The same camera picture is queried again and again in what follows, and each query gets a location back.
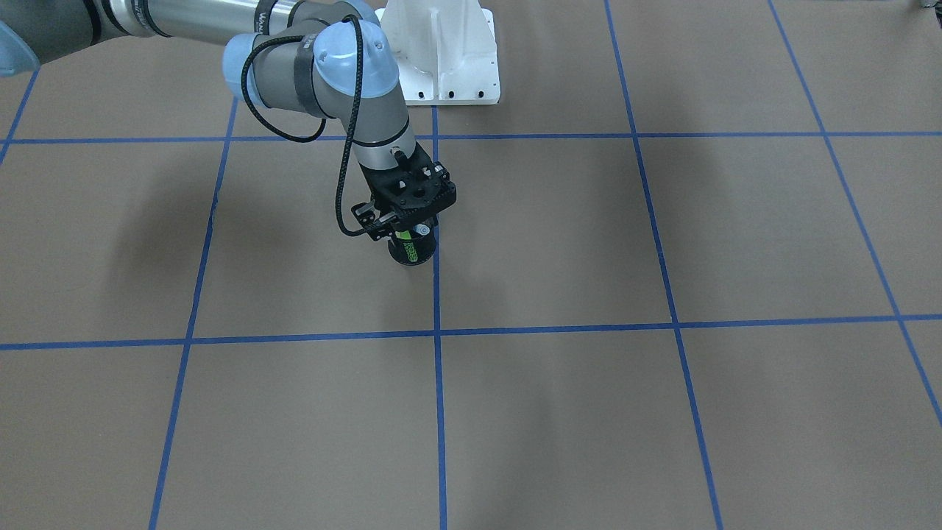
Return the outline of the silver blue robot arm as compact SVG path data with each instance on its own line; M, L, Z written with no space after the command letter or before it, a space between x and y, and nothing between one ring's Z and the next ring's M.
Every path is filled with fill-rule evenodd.
M225 82L270 132L319 137L279 130L261 108L342 124L339 185L355 158L371 197L354 213L374 237L456 202L447 170L417 143L393 47L363 1L4 1L1 13L3 77L120 37L222 45Z

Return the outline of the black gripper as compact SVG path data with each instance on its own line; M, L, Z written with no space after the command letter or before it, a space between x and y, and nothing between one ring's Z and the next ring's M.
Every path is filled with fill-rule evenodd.
M392 167L373 169L362 164L377 225L417 225L454 205L457 188L445 166L415 144L411 155L391 149Z

